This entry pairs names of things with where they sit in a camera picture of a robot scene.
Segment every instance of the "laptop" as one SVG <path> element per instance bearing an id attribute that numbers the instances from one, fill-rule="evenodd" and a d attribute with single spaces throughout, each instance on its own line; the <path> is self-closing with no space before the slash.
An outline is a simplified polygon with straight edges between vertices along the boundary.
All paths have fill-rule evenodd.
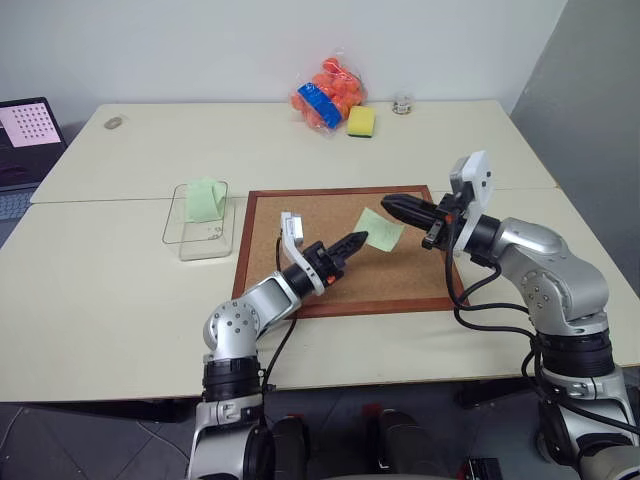
<path id="1" fill-rule="evenodd" d="M 0 247 L 66 148 L 46 98 L 0 102 Z"/>

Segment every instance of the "keyboard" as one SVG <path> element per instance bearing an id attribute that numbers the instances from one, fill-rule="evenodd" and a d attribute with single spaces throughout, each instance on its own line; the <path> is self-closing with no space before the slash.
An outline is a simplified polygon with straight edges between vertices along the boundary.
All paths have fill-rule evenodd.
<path id="1" fill-rule="evenodd" d="M 21 218 L 29 208 L 33 192 L 0 194 L 0 220 Z"/>

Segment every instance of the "laptop screen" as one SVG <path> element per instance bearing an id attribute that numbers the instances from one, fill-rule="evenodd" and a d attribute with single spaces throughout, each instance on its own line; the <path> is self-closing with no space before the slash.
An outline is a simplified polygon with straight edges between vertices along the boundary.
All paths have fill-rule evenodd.
<path id="1" fill-rule="evenodd" d="M 41 182 L 66 147 L 45 98 L 0 102 L 0 191 Z"/>

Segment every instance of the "transparent box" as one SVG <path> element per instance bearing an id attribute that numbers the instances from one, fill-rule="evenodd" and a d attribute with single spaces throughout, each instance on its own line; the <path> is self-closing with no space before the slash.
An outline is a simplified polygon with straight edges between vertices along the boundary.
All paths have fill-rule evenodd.
<path id="1" fill-rule="evenodd" d="M 224 183 L 226 194 L 229 185 Z M 162 241 L 182 261 L 226 257 L 233 249 L 235 202 L 225 198 L 224 215 L 211 222 L 187 222 L 187 185 L 178 185 L 173 192 L 171 208 L 164 227 Z"/>

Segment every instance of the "cork board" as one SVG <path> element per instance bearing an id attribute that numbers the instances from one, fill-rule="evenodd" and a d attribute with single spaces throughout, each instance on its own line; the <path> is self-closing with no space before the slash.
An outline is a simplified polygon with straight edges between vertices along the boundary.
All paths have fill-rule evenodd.
<path id="1" fill-rule="evenodd" d="M 277 190 L 249 192 L 233 297 L 275 269 L 275 242 L 280 212 L 302 215 L 303 250 L 320 240 L 331 246 L 353 231 L 364 207 L 398 223 L 380 205 L 390 193 L 408 193 L 431 201 L 425 186 Z M 374 313 L 451 310 L 444 277 L 444 253 L 421 247 L 424 232 L 407 226 L 395 249 L 382 252 L 369 245 L 347 260 L 345 275 L 321 297 L 308 297 L 299 318 Z M 289 265 L 281 254 L 282 268 Z M 456 290 L 460 277 L 454 271 Z"/>

